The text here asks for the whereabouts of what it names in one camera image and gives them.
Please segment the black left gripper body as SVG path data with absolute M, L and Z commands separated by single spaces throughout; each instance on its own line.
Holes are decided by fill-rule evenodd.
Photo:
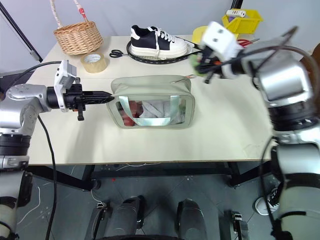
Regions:
M 73 112 L 77 112 L 77 120 L 83 121 L 83 112 L 86 110 L 86 107 L 84 103 L 85 97 L 79 77 L 75 78 L 75 83 L 73 83 L 70 89 L 67 89 L 66 93 L 63 94 L 63 99 L 66 108 L 68 110 L 72 110 Z

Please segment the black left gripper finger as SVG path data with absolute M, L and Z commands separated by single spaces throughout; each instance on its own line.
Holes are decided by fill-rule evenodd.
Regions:
M 82 102 L 84 105 L 99 105 L 106 104 L 114 99 L 114 97 L 85 97 Z
M 105 91 L 83 91 L 84 98 L 110 98 L 112 97 L 111 93 Z

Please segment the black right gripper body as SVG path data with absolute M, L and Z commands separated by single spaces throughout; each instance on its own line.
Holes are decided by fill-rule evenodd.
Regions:
M 214 51 L 210 49 L 209 47 L 204 47 L 204 49 L 201 51 L 201 58 L 199 60 L 199 64 L 205 63 L 205 64 L 215 64 L 215 66 L 211 69 L 212 74 L 207 75 L 204 83 L 210 84 L 211 78 L 214 76 L 214 74 L 218 74 L 219 77 L 223 75 L 222 68 L 221 68 L 221 62 L 220 60 L 214 56 Z

